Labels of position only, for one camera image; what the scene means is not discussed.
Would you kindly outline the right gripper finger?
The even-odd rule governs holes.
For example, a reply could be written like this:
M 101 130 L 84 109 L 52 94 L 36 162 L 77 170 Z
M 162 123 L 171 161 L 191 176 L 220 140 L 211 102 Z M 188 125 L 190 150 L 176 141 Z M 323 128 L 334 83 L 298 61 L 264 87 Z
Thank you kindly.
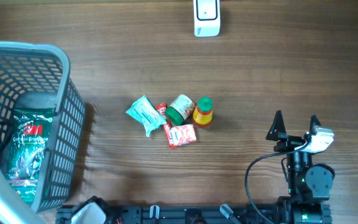
M 317 129 L 321 127 L 321 123 L 319 122 L 317 116 L 314 114 L 313 116 L 311 116 L 310 119 L 310 133 L 316 133 Z
M 287 138 L 287 132 L 283 120 L 282 111 L 278 110 L 275 113 L 273 123 L 265 137 L 269 141 L 281 141 Z

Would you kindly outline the red yellow sauce bottle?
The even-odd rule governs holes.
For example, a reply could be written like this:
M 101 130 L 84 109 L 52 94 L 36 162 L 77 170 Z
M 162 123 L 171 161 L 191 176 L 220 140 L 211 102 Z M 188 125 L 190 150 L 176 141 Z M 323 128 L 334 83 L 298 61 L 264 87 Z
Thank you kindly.
M 199 99 L 196 109 L 193 112 L 193 121 L 200 127 L 207 127 L 213 119 L 213 101 L 208 97 Z

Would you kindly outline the small red white snack packet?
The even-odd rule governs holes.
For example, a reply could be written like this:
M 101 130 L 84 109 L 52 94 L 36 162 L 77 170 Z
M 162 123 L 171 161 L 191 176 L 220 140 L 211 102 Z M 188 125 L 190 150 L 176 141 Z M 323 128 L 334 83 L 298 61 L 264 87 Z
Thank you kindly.
M 171 129 L 171 135 L 175 146 L 182 146 L 197 140 L 195 129 L 192 124 L 174 126 Z

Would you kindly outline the green cap white jar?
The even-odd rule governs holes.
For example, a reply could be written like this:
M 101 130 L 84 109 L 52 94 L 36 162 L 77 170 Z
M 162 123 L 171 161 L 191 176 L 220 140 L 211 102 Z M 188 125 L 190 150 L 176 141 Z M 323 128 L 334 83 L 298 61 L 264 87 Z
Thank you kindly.
M 192 115 L 196 104 L 186 95 L 180 94 L 166 109 L 165 116 L 176 126 L 182 125 Z

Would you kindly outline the red stick sachet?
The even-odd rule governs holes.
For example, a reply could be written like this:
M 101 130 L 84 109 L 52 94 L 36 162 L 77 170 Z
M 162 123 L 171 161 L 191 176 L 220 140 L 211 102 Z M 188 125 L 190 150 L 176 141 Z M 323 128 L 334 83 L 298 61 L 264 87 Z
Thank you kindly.
M 169 146 L 169 148 L 174 149 L 174 148 L 177 148 L 178 146 L 176 146 L 174 144 L 174 142 L 173 142 L 173 137 L 172 137 L 172 134 L 171 134 L 172 124 L 171 124 L 171 121 L 165 115 L 166 109 L 167 109 L 167 104 L 166 103 L 161 103 L 161 104 L 157 105 L 157 111 L 166 120 L 166 124 L 163 125 L 163 130 L 164 130 L 165 135 L 167 137 L 168 146 Z

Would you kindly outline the teal wet wipes pack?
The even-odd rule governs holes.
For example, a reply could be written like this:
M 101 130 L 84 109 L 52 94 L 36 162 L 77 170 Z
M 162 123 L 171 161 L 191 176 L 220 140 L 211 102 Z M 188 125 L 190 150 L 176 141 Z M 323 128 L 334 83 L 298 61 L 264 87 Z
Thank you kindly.
M 145 135 L 148 138 L 152 131 L 167 124 L 166 119 L 154 108 L 145 95 L 136 100 L 126 114 L 144 126 Z

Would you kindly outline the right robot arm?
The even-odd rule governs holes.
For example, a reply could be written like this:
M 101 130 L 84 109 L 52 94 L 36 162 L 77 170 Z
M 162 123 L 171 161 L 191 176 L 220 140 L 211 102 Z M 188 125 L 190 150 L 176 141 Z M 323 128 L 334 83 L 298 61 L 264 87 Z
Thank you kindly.
M 282 112 L 275 113 L 267 133 L 275 141 L 275 152 L 286 155 L 282 165 L 288 183 L 289 196 L 281 196 L 273 209 L 273 223 L 332 223 L 331 209 L 325 201 L 330 198 L 335 171 L 326 164 L 314 164 L 312 156 L 325 151 L 334 141 L 332 129 L 324 127 L 313 115 L 310 130 L 304 136 L 288 135 Z

